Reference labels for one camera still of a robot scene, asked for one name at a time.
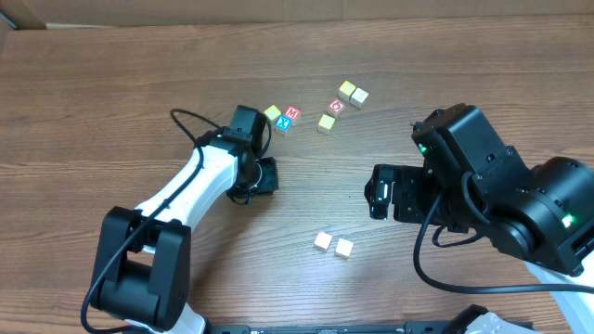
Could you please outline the yellow block centre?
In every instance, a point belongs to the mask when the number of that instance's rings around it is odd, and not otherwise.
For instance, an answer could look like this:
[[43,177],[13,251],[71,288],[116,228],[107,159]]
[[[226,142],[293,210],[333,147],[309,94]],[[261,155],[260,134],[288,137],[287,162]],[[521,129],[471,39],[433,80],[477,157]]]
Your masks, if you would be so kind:
[[328,114],[324,114],[321,116],[321,118],[318,122],[317,129],[319,132],[329,135],[335,122],[336,122],[335,118],[333,118],[332,116],[329,116]]

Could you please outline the yellow block left cluster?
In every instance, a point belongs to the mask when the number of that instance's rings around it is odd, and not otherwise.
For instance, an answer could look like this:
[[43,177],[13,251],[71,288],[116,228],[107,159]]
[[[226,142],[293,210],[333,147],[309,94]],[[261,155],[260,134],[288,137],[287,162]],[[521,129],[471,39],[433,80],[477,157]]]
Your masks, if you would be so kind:
[[274,123],[276,119],[282,115],[282,113],[276,105],[271,105],[264,110],[264,115],[271,123]]

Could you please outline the red M block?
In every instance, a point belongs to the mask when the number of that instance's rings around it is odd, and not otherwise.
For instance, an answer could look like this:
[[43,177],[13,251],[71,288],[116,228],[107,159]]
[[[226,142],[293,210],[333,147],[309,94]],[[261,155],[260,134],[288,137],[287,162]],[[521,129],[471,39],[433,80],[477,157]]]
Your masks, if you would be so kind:
[[302,111],[297,107],[288,106],[284,112],[284,115],[287,118],[291,119],[291,125],[295,126],[296,124],[299,123],[299,121],[301,119]]

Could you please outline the white block top right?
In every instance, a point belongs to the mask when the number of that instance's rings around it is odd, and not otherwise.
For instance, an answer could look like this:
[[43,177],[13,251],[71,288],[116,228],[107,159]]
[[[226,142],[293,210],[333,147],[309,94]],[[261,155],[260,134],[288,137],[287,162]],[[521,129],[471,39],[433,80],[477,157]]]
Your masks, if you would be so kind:
[[369,93],[367,91],[357,87],[356,90],[351,94],[349,102],[358,109],[362,109],[366,100],[368,99],[368,96]]

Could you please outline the cardboard backdrop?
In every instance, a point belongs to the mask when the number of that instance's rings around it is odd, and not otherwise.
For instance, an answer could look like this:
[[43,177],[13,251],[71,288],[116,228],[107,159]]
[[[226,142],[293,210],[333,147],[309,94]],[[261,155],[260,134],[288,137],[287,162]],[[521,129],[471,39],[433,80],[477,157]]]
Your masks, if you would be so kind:
[[24,29],[591,14],[593,0],[6,0]]

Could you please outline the red Y block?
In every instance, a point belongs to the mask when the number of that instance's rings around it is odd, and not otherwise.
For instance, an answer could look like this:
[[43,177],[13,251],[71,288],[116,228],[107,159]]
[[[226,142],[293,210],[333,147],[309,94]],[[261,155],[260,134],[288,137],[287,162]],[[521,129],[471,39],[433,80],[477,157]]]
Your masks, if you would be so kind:
[[316,236],[314,245],[317,249],[326,252],[329,249],[331,241],[332,241],[331,235],[329,235],[323,231],[320,231]]

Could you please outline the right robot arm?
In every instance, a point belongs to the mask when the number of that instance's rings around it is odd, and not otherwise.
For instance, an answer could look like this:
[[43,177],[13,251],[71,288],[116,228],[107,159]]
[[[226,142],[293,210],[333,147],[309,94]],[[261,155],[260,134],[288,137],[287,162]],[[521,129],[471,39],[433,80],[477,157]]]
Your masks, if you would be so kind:
[[548,292],[576,333],[593,329],[593,172],[554,157],[534,167],[503,143],[482,111],[437,109],[412,126],[420,167],[378,164],[365,187],[369,214],[421,230],[487,238],[523,261],[530,285],[483,286],[483,294]]

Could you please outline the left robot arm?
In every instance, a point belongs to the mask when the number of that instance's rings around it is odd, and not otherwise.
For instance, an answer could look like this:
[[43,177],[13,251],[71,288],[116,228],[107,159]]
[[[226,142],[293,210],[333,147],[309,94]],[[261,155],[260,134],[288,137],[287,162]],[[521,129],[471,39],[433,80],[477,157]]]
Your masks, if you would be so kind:
[[94,308],[124,321],[117,333],[209,332],[187,302],[192,234],[219,197],[248,205],[278,190],[271,138],[270,119],[239,105],[228,126],[189,136],[189,161],[156,195],[105,215],[80,311],[85,331],[96,332],[87,315]]

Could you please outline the yellow block top right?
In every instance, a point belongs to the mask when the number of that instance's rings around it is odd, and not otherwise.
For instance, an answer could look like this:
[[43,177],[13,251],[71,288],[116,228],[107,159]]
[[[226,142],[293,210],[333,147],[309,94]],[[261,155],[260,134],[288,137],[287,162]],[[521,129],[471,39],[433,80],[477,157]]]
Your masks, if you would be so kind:
[[356,86],[353,83],[349,81],[344,81],[339,87],[338,97],[344,101],[349,102],[351,95],[354,93],[355,90]]

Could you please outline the blue X block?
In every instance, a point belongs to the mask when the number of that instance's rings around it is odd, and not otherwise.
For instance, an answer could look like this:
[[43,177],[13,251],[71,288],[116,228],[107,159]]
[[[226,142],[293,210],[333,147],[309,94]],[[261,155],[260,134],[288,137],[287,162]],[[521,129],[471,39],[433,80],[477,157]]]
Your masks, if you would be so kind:
[[286,135],[292,126],[292,119],[286,115],[280,115],[275,121],[275,131],[281,135]]

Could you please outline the yellow ladybug block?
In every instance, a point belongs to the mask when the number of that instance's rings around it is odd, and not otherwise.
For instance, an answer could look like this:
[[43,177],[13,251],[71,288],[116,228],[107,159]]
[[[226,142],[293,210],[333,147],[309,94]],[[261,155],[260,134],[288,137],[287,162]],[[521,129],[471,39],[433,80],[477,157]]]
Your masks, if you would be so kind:
[[354,243],[350,240],[339,238],[335,248],[335,255],[343,259],[348,259],[351,256]]

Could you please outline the red O block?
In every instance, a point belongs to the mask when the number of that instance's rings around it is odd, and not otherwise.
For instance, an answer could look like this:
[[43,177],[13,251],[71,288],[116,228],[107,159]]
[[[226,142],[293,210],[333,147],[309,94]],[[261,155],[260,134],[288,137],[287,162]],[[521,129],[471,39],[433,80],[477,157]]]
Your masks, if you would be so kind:
[[327,109],[327,114],[334,119],[338,119],[342,112],[345,110],[346,106],[342,100],[339,98],[335,98],[330,101]]

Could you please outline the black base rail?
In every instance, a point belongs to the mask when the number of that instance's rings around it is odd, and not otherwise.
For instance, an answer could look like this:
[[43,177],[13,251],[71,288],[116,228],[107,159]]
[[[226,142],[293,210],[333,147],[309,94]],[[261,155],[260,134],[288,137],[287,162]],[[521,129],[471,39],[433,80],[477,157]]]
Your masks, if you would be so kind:
[[247,325],[208,325],[205,334],[442,334],[469,332],[450,321],[409,321],[400,325],[249,327]]

